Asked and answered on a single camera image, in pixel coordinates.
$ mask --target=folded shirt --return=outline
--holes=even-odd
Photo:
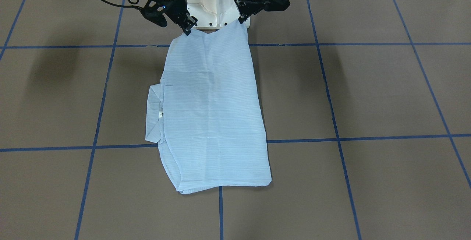
[[[182,194],[271,182],[245,25],[172,41],[160,84],[149,90],[146,140],[158,143]]]

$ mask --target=blue tape line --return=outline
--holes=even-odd
[[[20,17],[21,10],[23,10],[23,6],[25,5],[26,0],[23,0],[21,2],[20,8],[18,9],[17,15],[15,16],[15,20],[13,20],[13,24],[11,24],[10,27],[10,32],[8,32],[7,40],[5,40],[5,44],[3,45],[3,48],[0,52],[0,60],[3,57],[3,54],[5,53],[5,49],[8,45],[8,42],[10,41],[11,34],[13,33],[13,30],[15,29],[15,26],[17,25],[18,18]]]
[[[291,142],[324,142],[324,141],[337,141],[336,138],[326,139],[288,139],[288,140],[267,140],[267,143],[291,143]]]
[[[116,47],[170,47],[170,44],[136,44],[136,45],[116,45]]]
[[[284,44],[249,44],[250,47],[296,47],[296,46],[402,46],[410,43],[284,43]],[[440,42],[440,43],[414,43],[414,45],[471,45],[471,42]],[[123,44],[115,47],[169,47],[170,44]],[[0,49],[89,49],[98,47],[113,47],[113,45],[65,45],[65,46],[6,46]]]
[[[404,140],[404,139],[433,139],[448,138],[447,134],[436,135],[406,135],[406,136],[381,136],[381,137],[351,137],[340,138],[341,141],[378,141],[378,140]]]
[[[384,46],[384,45],[410,45],[410,43],[320,43],[320,46]]]
[[[471,42],[414,42],[414,45],[471,45]]]
[[[98,121],[96,123],[96,132],[95,132],[95,137],[93,139],[93,146],[96,146],[96,143],[98,141],[98,134],[100,132],[101,117],[102,117],[102,114],[103,114],[103,108],[105,106],[106,88],[108,86],[108,80],[110,79],[111,67],[113,66],[114,51],[116,50],[116,42],[118,41],[119,27],[121,25],[121,17],[122,16],[123,16],[123,7],[121,7],[121,9],[120,9],[119,17],[118,17],[118,24],[116,25],[116,33],[114,34],[113,50],[111,51],[110,62],[108,64],[108,72],[106,74],[106,81],[105,81],[105,87],[103,89],[103,97],[101,99],[100,112],[99,112],[99,115],[98,115]],[[88,167],[88,171],[87,171],[87,178],[85,179],[84,195],[82,196],[82,202],[80,204],[80,212],[79,212],[79,218],[77,220],[77,228],[75,230],[74,240],[79,239],[80,227],[81,227],[81,224],[82,224],[82,217],[84,216],[85,201],[87,200],[88,186],[89,186],[89,183],[90,183],[91,170],[92,170],[92,166],[93,166],[93,159],[95,158],[95,151],[96,151],[96,148],[93,148],[92,151],[91,151],[91,154],[90,154],[90,161],[89,161],[89,167]]]
[[[453,138],[456,137],[471,137],[471,134],[451,134]]]
[[[307,4],[308,4],[309,16],[311,17],[311,25],[312,25],[312,30],[313,30],[313,33],[314,33],[314,39],[316,40],[316,44],[317,44],[316,48],[317,48],[318,56],[319,56],[319,63],[320,63],[321,71],[322,71],[322,78],[323,78],[324,83],[325,83],[325,93],[327,94],[327,99],[329,101],[329,106],[330,106],[330,112],[332,114],[333,128],[335,130],[335,136],[337,138],[337,146],[339,148],[340,159],[342,161],[343,174],[345,176],[345,183],[347,185],[348,197],[350,198],[350,205],[351,205],[351,208],[352,208],[353,219],[355,220],[355,227],[357,229],[358,240],[361,240],[360,225],[358,224],[357,211],[355,209],[355,202],[353,201],[353,195],[352,195],[352,191],[351,191],[351,188],[350,188],[350,180],[348,178],[347,166],[345,164],[345,158],[343,156],[343,150],[342,150],[342,145],[341,145],[341,142],[340,142],[339,131],[338,131],[338,128],[337,128],[337,122],[335,121],[335,113],[333,112],[333,105],[332,105],[332,100],[331,100],[331,97],[330,97],[327,77],[325,75],[325,69],[324,69],[324,66],[323,66],[321,49],[320,49],[320,46],[319,46],[318,35],[317,35],[317,32],[316,32],[316,25],[314,24],[314,18],[312,16],[312,11],[311,11],[311,2],[309,0],[306,0],[306,1],[307,1]]]
[[[88,49],[95,47],[113,47],[112,45],[66,45],[66,46],[7,46],[7,49]]]
[[[249,44],[249,47],[278,47],[280,44],[265,43],[265,44]]]
[[[31,151],[67,151],[90,150],[93,146],[59,146],[59,147],[31,147],[31,148],[0,148],[0,152],[31,152]]]
[[[219,240],[224,240],[224,213],[222,211],[222,187],[219,187]]]
[[[122,148],[151,148],[157,147],[156,143],[149,144],[118,144],[118,145],[96,145],[96,149],[122,149]]]
[[[471,133],[451,134],[453,138],[471,137]],[[350,137],[339,138],[340,141],[379,141],[379,140],[404,140],[404,139],[437,139],[448,138],[448,134],[435,135],[404,135],[404,136],[372,136],[372,137]],[[297,142],[329,142],[337,141],[336,138],[325,139],[284,139],[267,140],[267,143],[297,143]],[[152,148],[158,147],[156,143],[148,144],[116,144],[96,146],[59,146],[59,147],[28,147],[28,148],[0,148],[0,152],[28,152],[28,151],[67,151],[67,150],[89,150],[89,149],[120,149],[120,148]]]
[[[424,66],[422,65],[422,61],[420,60],[419,54],[417,53],[417,49],[415,49],[414,42],[412,41],[412,37],[409,33],[409,30],[407,29],[406,22],[404,21],[404,18],[402,17],[401,11],[399,10],[399,6],[397,5],[396,0],[392,0],[394,2],[394,6],[396,7],[397,13],[399,14],[399,18],[401,19],[402,25],[404,25],[404,29],[406,30],[407,37],[409,37],[410,45],[412,46],[412,49],[414,50],[415,57],[417,58],[417,62],[419,63],[420,69],[422,70],[422,74],[425,78],[425,82],[427,82],[427,86],[429,87],[430,94],[432,95],[433,101],[435,102],[435,106],[437,107],[437,110],[439,111],[440,118],[443,122],[443,126],[446,129],[446,133],[449,136],[451,145],[453,146],[454,153],[456,154],[456,157],[458,158],[458,161],[461,165],[461,169],[463,170],[464,176],[466,177],[466,181],[468,182],[469,188],[471,188],[471,180],[468,175],[468,172],[466,171],[466,168],[464,167],[464,163],[461,160],[460,153],[458,152],[458,149],[456,148],[456,145],[454,144],[453,137],[451,135],[450,129],[448,128],[448,125],[446,124],[445,117],[443,116],[443,113],[440,109],[439,103],[437,101],[437,98],[435,97],[435,94],[433,92],[432,86],[430,84],[429,78],[427,77],[427,74],[425,73]]]

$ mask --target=cloth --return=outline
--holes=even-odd
[[[158,143],[182,194],[271,182],[245,25],[172,41],[160,84],[149,90],[146,140]]]

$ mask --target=blue tape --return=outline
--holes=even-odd
[[[18,9],[17,15],[15,16],[15,20],[13,20],[13,23],[11,24],[10,32],[8,32],[7,40],[5,40],[5,44],[3,45],[3,48],[0,52],[0,60],[2,59],[3,54],[5,53],[5,49],[8,45],[8,42],[10,41],[11,34],[13,33],[13,30],[15,29],[15,26],[17,25],[18,18],[20,17],[20,13],[23,10],[25,2],[26,2],[26,0],[22,0],[20,8]]]
[[[107,89],[107,86],[108,86],[108,81],[110,79],[111,67],[113,66],[114,52],[116,50],[116,42],[118,41],[119,27],[121,25],[121,17],[122,16],[123,16],[123,8],[121,7],[120,12],[119,12],[119,17],[118,17],[118,24],[116,25],[116,33],[114,34],[113,49],[111,51],[110,62],[108,64],[108,72],[106,74],[105,87],[103,89],[103,97],[101,99],[100,112],[99,112],[99,116],[98,116],[98,121],[96,123],[96,132],[95,132],[95,137],[93,139],[93,146],[96,146],[96,143],[98,141],[98,134],[100,132],[101,117],[102,117],[102,114],[103,114],[103,108],[105,106],[106,89]],[[82,202],[80,204],[80,212],[79,212],[79,218],[77,220],[77,228],[75,230],[74,240],[79,239],[80,227],[81,227],[81,224],[82,224],[82,218],[84,216],[85,201],[87,200],[88,186],[89,186],[91,170],[92,170],[92,166],[93,166],[93,159],[95,158],[95,151],[96,151],[96,149],[93,148],[92,151],[91,151],[91,154],[90,154],[90,161],[89,161],[89,167],[88,167],[88,171],[87,171],[87,178],[85,179],[84,194],[82,196]]]
[[[224,213],[222,206],[222,187],[219,187],[219,240],[224,240]]]
[[[316,32],[316,25],[314,24],[314,18],[312,16],[311,3],[310,3],[309,0],[306,0],[306,2],[308,3],[308,10],[309,10],[309,16],[311,17],[312,30],[313,30],[313,34],[314,34],[314,39],[316,40],[316,44],[317,44],[316,49],[318,51],[319,63],[320,63],[321,71],[322,71],[322,78],[323,78],[324,83],[325,83],[325,93],[327,94],[327,99],[329,101],[330,111],[331,111],[331,114],[332,114],[333,128],[335,130],[335,136],[337,138],[337,146],[339,148],[340,159],[342,161],[343,174],[345,176],[345,183],[347,185],[348,197],[350,198],[350,205],[351,205],[351,208],[352,208],[353,219],[355,220],[355,227],[357,229],[358,240],[361,240],[360,225],[358,224],[357,211],[355,209],[355,202],[353,200],[353,195],[352,195],[352,191],[351,191],[351,188],[350,188],[350,180],[348,178],[347,166],[345,164],[345,158],[343,156],[342,144],[340,142],[339,131],[338,131],[338,128],[337,128],[337,122],[335,121],[335,113],[333,111],[332,100],[331,100],[330,92],[329,92],[329,85],[328,85],[328,82],[327,82],[327,77],[325,75],[325,69],[324,69],[324,66],[323,66],[321,49],[320,49],[320,46],[319,46],[318,35],[317,35],[317,32]]]
[[[296,46],[403,46],[410,45],[410,43],[261,43],[261,44],[249,44],[250,47],[296,47]],[[414,45],[471,45],[471,42],[426,42],[426,43],[414,43]],[[124,44],[116,45],[115,47],[169,47],[170,44]],[[0,47],[0,49],[89,49],[97,47],[113,47],[113,45],[67,45],[67,46],[6,46]]]
[[[435,97],[435,94],[433,92],[433,89],[432,89],[432,86],[430,84],[429,78],[427,77],[427,74],[425,73],[425,69],[424,69],[424,66],[422,65],[422,61],[420,60],[419,54],[417,53],[417,49],[415,48],[415,44],[412,41],[412,37],[409,33],[409,30],[407,29],[406,22],[404,21],[404,18],[402,17],[401,11],[399,10],[399,6],[397,5],[396,0],[392,0],[392,1],[394,2],[394,6],[396,7],[397,13],[399,14],[399,18],[401,19],[402,25],[404,26],[404,29],[406,30],[407,37],[409,37],[410,45],[412,46],[412,49],[414,50],[415,57],[417,58],[417,62],[419,63],[420,69],[422,70],[422,74],[425,78],[425,82],[427,83],[427,86],[429,87],[429,91],[430,91],[430,94],[432,95],[435,106],[437,107],[437,110],[439,111],[440,118],[443,122],[443,126],[445,127],[446,133],[448,134],[451,145],[453,146],[454,153],[456,154],[456,157],[458,158],[458,161],[461,165],[461,169],[463,170],[466,181],[468,182],[468,186],[469,186],[469,188],[471,188],[470,177],[468,175],[468,172],[466,171],[466,168],[464,167],[463,161],[461,160],[460,153],[458,152],[458,149],[456,148],[456,145],[454,144],[453,137],[450,133],[450,129],[448,128],[448,125],[446,124],[445,117],[443,116],[443,113],[440,109],[437,98]]]
[[[471,133],[451,134],[453,138],[471,137]],[[371,136],[371,137],[350,137],[339,138],[340,141],[378,141],[378,140],[404,140],[404,139],[437,139],[449,138],[448,134],[435,135],[404,135],[404,136]],[[298,143],[298,142],[330,142],[337,141],[337,138],[324,139],[283,139],[267,140],[267,143]],[[0,148],[0,152],[28,152],[28,151],[67,151],[67,150],[89,150],[89,149],[120,149],[120,148],[157,148],[156,143],[148,144],[116,144],[116,145],[96,145],[96,146],[58,146],[58,147],[27,147],[27,148]]]

